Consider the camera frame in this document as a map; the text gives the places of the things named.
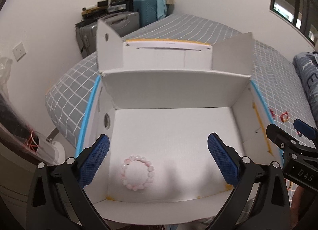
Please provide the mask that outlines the person's right hand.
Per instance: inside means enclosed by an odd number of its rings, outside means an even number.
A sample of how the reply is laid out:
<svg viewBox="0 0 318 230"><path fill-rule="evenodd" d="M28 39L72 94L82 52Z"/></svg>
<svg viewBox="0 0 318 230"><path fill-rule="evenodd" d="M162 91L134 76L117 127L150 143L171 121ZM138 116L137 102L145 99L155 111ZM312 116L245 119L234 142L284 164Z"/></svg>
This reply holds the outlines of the person's right hand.
<svg viewBox="0 0 318 230"><path fill-rule="evenodd" d="M310 205L311 192L298 186L294 192L291 204L291 229L294 229L303 218Z"/></svg>

